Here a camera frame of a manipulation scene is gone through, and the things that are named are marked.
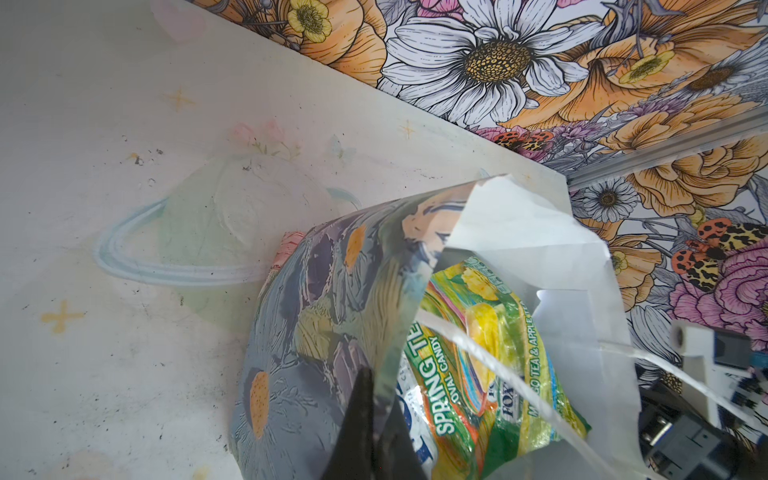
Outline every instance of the yellow candy package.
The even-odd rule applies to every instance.
[[[589,425],[558,384],[525,305],[483,262],[470,257],[432,275],[420,307],[464,329],[522,372],[534,391],[587,435]],[[418,323],[408,332],[397,398],[429,478],[486,478],[504,463],[559,440],[493,372]]]

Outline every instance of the green candy package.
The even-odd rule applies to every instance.
[[[527,384],[580,435],[589,425],[571,408],[522,301],[470,257],[432,275],[420,308],[462,328]],[[510,386],[438,333],[413,323],[397,398],[413,448],[430,478],[486,478],[496,468],[559,439]]]

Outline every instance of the white table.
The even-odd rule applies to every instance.
[[[258,285],[108,275],[94,245],[141,207],[169,197],[130,258],[219,266],[485,174],[570,212],[554,171],[179,6],[206,24],[182,45],[146,1],[0,5],[0,478],[240,477],[228,425]],[[239,123],[300,154],[255,155]]]

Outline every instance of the pink heart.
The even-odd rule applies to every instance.
[[[150,0],[149,8],[176,43],[194,40],[205,32],[204,13],[198,7],[179,9],[170,0]]]

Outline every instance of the yellow cross-shaped star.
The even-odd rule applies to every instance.
[[[406,133],[406,137],[408,137],[409,140],[411,138],[411,134],[416,132],[416,130],[413,130],[411,128],[411,121],[410,120],[406,120],[405,127],[401,126],[400,129]]]
[[[53,325],[53,333],[63,333],[66,328],[66,320],[83,318],[85,316],[85,313],[67,313],[67,300],[61,301],[59,309],[59,313],[43,313],[43,316],[40,318],[43,323],[56,322]]]
[[[176,90],[176,93],[173,95],[165,94],[166,97],[170,98],[176,103],[176,111],[181,110],[181,107],[184,104],[194,105],[194,102],[192,100],[184,97],[181,93],[182,93],[182,89],[179,88],[178,90]]]

